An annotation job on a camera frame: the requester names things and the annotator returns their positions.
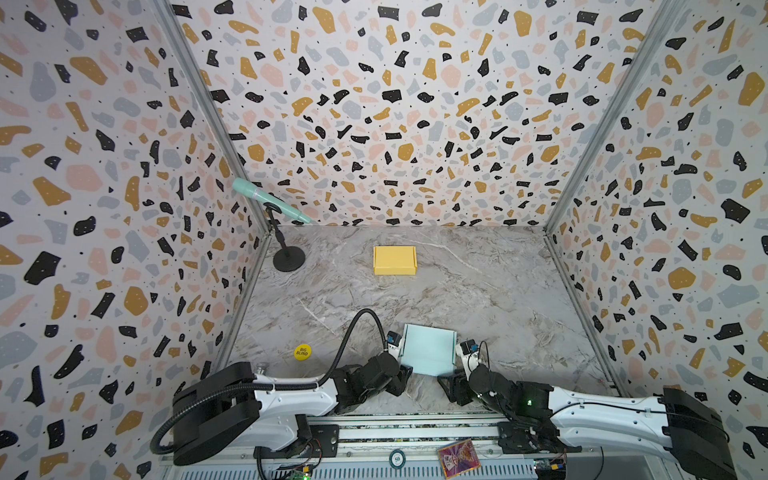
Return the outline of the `mint green microphone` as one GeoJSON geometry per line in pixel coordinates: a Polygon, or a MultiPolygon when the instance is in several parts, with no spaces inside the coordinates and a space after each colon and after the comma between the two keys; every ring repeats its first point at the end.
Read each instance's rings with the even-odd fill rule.
{"type": "Polygon", "coordinates": [[[312,222],[307,215],[301,213],[297,208],[264,192],[246,179],[236,178],[233,182],[233,189],[246,198],[255,200],[264,206],[276,207],[280,213],[293,221],[298,221],[302,224],[310,224],[312,222]]]}

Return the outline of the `colourful card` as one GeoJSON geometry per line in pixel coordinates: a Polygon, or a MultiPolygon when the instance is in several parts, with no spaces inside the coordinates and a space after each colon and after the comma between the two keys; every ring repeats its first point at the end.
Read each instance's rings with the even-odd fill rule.
{"type": "Polygon", "coordinates": [[[477,470],[480,460],[471,439],[453,442],[437,450],[438,461],[445,479],[453,479],[477,470]]]}

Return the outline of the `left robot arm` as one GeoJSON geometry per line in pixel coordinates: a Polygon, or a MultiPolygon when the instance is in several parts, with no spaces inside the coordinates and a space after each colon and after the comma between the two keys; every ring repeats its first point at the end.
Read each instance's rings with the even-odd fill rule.
{"type": "Polygon", "coordinates": [[[382,392],[399,396],[412,374],[388,352],[312,380],[269,378],[237,362],[174,396],[151,450],[171,455],[176,466],[207,460],[232,443],[294,456],[310,441],[309,418],[349,413],[382,392]]]}

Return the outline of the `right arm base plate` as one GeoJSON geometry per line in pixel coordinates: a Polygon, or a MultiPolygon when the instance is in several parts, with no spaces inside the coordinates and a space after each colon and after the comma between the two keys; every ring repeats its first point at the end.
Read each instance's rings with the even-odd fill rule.
{"type": "Polygon", "coordinates": [[[559,430],[546,421],[537,427],[517,426],[509,421],[497,424],[498,444],[504,454],[578,453],[580,446],[568,446],[559,438],[559,430]]]}

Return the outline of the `black microphone stand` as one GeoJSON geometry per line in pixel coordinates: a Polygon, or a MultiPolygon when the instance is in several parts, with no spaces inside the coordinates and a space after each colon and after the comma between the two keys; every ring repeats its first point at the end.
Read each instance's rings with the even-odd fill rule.
{"type": "Polygon", "coordinates": [[[280,213],[281,210],[272,203],[264,204],[265,211],[269,218],[270,226],[274,236],[280,246],[280,249],[273,256],[273,266],[276,270],[284,273],[293,272],[301,268],[306,260],[305,252],[297,246],[288,246],[282,231],[279,229],[274,213],[280,213]]]}

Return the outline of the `light blue paper box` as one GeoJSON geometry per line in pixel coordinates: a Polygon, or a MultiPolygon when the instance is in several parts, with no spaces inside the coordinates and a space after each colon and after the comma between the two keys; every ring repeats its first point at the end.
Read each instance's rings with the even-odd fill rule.
{"type": "Polygon", "coordinates": [[[414,374],[439,377],[455,369],[457,333],[434,327],[406,324],[401,363],[414,374]]]}

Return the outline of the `round teal sticker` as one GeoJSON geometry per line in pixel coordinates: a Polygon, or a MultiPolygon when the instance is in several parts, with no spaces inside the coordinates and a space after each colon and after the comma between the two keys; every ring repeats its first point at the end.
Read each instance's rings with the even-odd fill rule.
{"type": "Polygon", "coordinates": [[[402,450],[395,449],[390,452],[389,465],[391,468],[396,470],[402,469],[405,466],[405,463],[406,455],[402,450]]]}

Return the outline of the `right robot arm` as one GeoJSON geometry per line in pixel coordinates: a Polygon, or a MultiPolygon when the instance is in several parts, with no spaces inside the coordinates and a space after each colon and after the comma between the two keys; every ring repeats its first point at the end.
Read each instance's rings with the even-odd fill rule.
{"type": "Polygon", "coordinates": [[[736,476],[721,417],[679,389],[644,398],[583,394],[513,382],[485,365],[443,375],[438,382],[450,402],[478,401],[502,415],[497,427],[505,453],[616,447],[674,461],[698,479],[736,476]]]}

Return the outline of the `yellow paper box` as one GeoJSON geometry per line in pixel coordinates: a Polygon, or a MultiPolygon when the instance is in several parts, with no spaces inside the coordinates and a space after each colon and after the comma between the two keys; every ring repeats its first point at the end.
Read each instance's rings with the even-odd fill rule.
{"type": "Polygon", "coordinates": [[[377,276],[414,276],[418,272],[414,246],[375,246],[373,271],[377,276]]]}

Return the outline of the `yellow round sticker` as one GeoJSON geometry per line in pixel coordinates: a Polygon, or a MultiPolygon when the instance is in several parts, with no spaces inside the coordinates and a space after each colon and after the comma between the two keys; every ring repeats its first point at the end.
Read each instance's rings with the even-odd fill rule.
{"type": "Polygon", "coordinates": [[[306,361],[312,356],[312,347],[303,343],[298,345],[293,352],[293,357],[297,361],[306,361]]]}

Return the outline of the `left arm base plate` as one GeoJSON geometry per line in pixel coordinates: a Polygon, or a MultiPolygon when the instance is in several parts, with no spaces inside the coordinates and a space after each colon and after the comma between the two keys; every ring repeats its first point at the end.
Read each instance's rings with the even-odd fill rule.
{"type": "Polygon", "coordinates": [[[339,447],[338,424],[312,425],[299,433],[298,439],[280,450],[261,448],[263,459],[335,458],[339,447]]]}

